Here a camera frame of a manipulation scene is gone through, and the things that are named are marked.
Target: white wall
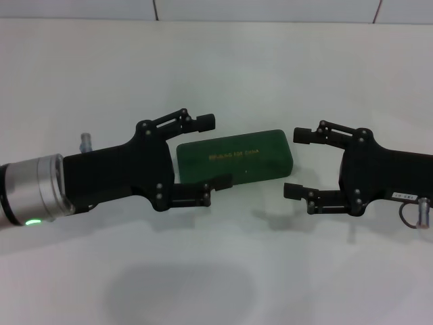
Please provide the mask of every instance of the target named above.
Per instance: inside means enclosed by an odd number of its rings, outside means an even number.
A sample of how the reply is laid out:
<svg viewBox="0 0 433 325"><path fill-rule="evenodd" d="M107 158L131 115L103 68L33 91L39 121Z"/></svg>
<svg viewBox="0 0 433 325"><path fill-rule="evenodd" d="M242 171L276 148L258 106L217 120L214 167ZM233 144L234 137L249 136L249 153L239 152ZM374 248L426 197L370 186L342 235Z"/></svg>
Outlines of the white wall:
<svg viewBox="0 0 433 325"><path fill-rule="evenodd" d="M373 22L379 0L156 0L160 20Z"/></svg>
<svg viewBox="0 0 433 325"><path fill-rule="evenodd" d="M152 0L0 0L0 17L155 20Z"/></svg>
<svg viewBox="0 0 433 325"><path fill-rule="evenodd" d="M433 23L433 1L383 0L376 22L385 24L431 24Z"/></svg>

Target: green case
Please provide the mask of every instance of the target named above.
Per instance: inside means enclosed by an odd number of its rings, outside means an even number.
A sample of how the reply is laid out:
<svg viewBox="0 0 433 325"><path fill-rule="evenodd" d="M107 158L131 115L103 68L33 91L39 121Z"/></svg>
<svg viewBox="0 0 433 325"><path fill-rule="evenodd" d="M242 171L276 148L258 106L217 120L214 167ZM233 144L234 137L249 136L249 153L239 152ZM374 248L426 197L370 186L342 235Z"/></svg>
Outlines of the green case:
<svg viewBox="0 0 433 325"><path fill-rule="evenodd" d="M293 158L286 135L272 130L181 144L177 147L181 183L232 174L233 184L287 177Z"/></svg>

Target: green led light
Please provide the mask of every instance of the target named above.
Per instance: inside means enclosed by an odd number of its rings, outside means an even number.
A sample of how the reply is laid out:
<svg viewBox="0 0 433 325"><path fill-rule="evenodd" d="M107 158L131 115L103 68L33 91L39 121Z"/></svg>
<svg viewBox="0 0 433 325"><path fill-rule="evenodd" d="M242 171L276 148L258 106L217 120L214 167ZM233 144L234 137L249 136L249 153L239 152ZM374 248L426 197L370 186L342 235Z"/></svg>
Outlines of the green led light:
<svg viewBox="0 0 433 325"><path fill-rule="evenodd" d="M26 225L32 225L32 224L34 224L34 223L41 223L42 221L41 220L38 220L38 219L32 219L32 220L28 220L27 222L26 222Z"/></svg>

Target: cable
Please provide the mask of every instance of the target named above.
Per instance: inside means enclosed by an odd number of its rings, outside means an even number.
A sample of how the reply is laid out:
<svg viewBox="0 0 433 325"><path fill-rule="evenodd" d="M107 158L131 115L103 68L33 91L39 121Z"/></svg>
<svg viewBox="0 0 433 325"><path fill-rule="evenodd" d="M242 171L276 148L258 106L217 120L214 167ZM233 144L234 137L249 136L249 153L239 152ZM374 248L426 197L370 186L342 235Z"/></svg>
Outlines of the cable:
<svg viewBox="0 0 433 325"><path fill-rule="evenodd" d="M407 227L412 228L412 229L417 229L417 226L416 226L416 225L411 225L409 222L406 221L405 217L403 217L403 208L404 208L405 206L407 206L408 204L409 204L409 203L403 203L403 204L400 206L400 209L398 210L398 215L400 215L400 219L401 219L401 221L403 221L403 223L404 223Z"/></svg>

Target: label sticker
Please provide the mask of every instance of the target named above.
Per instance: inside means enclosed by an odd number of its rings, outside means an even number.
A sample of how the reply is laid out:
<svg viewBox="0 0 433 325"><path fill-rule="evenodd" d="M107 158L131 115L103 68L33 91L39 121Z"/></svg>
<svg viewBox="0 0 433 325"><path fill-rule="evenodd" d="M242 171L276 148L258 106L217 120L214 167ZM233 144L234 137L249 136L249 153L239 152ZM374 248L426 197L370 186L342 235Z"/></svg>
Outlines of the label sticker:
<svg viewBox="0 0 433 325"><path fill-rule="evenodd" d="M415 201L418 197L418 195L411 195L411 194L404 194L404 193L397 193L394 192L392 194L393 198L398 198L400 200L410 200L410 201Z"/></svg>

